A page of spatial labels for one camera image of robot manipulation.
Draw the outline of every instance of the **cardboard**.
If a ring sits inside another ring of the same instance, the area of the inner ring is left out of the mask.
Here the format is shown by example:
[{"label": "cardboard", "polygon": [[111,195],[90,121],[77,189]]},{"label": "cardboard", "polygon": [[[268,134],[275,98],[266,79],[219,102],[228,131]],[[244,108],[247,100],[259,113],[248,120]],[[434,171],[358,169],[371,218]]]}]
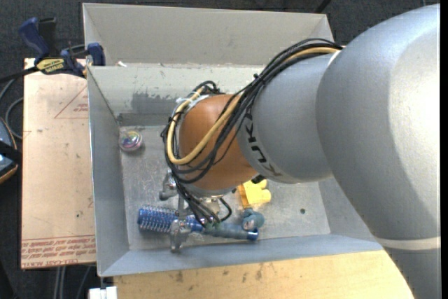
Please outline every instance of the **cardboard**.
[{"label": "cardboard", "polygon": [[22,269],[96,260],[87,102],[83,78],[24,78]]}]

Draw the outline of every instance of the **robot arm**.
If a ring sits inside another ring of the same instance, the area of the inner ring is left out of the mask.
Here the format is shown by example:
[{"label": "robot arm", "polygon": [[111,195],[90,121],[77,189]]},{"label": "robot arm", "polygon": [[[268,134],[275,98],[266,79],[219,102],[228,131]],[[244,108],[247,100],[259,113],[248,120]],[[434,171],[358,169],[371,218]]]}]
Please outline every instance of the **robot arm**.
[{"label": "robot arm", "polygon": [[383,22],[343,50],[297,44],[239,94],[197,88],[167,126],[167,162],[197,196],[256,174],[335,177],[416,298],[438,298],[439,49],[440,6]]}]

